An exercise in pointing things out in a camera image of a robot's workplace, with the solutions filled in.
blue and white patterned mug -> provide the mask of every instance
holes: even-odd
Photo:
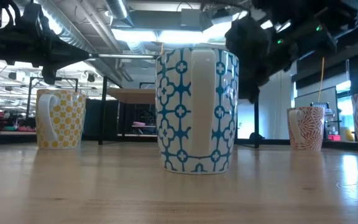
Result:
[[[227,171],[237,124],[238,58],[197,47],[165,53],[156,64],[163,168],[183,174]]]

mug handle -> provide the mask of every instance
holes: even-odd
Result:
[[[53,129],[52,119],[49,115],[49,111],[56,106],[58,103],[58,98],[52,94],[43,94],[38,100],[38,114],[41,121],[45,121],[45,139],[47,141],[56,141],[57,133]]]
[[[192,143],[191,155],[205,156],[211,150],[215,105],[216,56],[212,49],[191,51]]]
[[[302,114],[303,112],[301,110],[291,110],[289,113],[289,117],[290,117],[290,127],[291,127],[292,134],[295,138],[295,142],[304,144],[306,140],[304,139],[304,137],[302,137],[301,130],[298,125],[298,115],[302,115]]]

blue pattern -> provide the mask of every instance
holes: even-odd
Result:
[[[157,59],[156,115],[158,144],[164,169],[173,172],[210,174],[227,171],[237,123],[238,58],[215,49],[216,96],[211,149],[207,155],[189,154],[191,134],[191,51],[177,49]]]

yellow polka dot mug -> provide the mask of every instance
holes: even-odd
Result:
[[[66,90],[38,90],[39,149],[72,149],[81,141],[86,96]]]

machinery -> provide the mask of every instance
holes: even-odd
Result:
[[[269,76],[315,50],[333,51],[337,38],[358,27],[358,0],[248,0],[243,4],[233,1],[211,1],[247,10],[249,13],[232,23],[226,33],[226,47],[240,60],[239,96],[253,103],[259,95],[259,86]],[[15,12],[15,19],[8,7]],[[266,13],[272,28],[263,29],[255,21],[251,8]],[[91,54],[59,39],[48,25],[42,7],[31,1],[21,16],[13,0],[0,0],[1,13],[9,14],[8,25],[0,29],[0,60],[43,66],[45,83],[54,84],[56,71],[71,63],[90,57],[108,57]]]

